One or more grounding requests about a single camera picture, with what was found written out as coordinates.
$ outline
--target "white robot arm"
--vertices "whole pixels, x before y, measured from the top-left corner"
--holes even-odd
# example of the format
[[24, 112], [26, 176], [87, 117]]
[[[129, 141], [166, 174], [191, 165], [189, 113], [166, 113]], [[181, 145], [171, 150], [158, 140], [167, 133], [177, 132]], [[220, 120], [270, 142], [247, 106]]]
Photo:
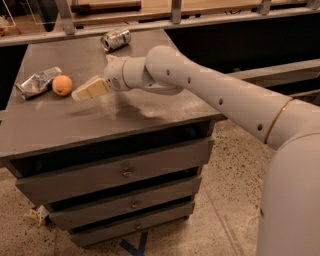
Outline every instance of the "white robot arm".
[[109, 60], [105, 79], [115, 90], [187, 89], [276, 149], [263, 188], [257, 255], [320, 255], [319, 107], [200, 66], [168, 46]]

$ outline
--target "can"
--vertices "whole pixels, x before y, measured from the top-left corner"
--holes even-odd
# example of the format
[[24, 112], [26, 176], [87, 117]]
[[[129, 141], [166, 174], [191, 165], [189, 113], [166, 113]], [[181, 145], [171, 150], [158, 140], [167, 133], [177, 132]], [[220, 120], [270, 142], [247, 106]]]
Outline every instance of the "can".
[[127, 45], [130, 41], [131, 34], [128, 29], [116, 29], [101, 37], [102, 47], [107, 52]]

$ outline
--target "speckled floor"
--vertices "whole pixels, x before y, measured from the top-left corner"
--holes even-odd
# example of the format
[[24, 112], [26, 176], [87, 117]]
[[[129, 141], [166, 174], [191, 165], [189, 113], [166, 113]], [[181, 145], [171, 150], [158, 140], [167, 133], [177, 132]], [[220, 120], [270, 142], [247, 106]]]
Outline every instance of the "speckled floor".
[[[216, 124], [213, 137], [194, 213], [149, 230], [144, 255], [255, 255], [262, 181], [273, 151], [229, 120]], [[142, 255], [140, 233], [81, 249], [53, 224], [38, 228], [22, 217], [32, 205], [14, 182], [0, 167], [0, 256]], [[125, 243], [136, 249], [129, 253]]]

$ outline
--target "gray tabletop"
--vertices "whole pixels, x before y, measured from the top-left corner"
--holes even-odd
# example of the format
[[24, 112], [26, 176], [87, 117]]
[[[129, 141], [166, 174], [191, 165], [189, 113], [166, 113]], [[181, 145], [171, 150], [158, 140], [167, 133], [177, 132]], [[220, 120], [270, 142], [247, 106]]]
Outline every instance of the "gray tabletop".
[[[132, 33], [116, 56], [145, 56], [156, 45], [172, 45], [163, 30]], [[103, 77], [106, 54], [100, 37], [29, 45], [17, 80], [58, 66], [74, 88], [92, 76]], [[117, 92], [76, 102], [53, 91], [25, 101], [13, 89], [0, 126], [0, 158], [72, 147], [222, 115], [188, 91], [175, 96], [142, 90]]]

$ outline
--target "table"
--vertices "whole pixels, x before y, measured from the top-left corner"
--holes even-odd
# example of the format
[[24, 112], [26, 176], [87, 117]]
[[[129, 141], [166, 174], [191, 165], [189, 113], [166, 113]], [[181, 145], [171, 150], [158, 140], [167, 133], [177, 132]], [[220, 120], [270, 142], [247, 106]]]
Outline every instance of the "table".
[[[114, 55], [171, 45], [163, 30], [132, 34]], [[75, 88], [106, 65], [100, 38], [29, 45], [17, 80], [59, 66]], [[52, 91], [25, 101], [13, 89], [0, 126], [0, 161], [49, 218], [89, 246], [193, 212], [214, 123], [224, 117], [187, 91], [141, 90], [75, 102]]]

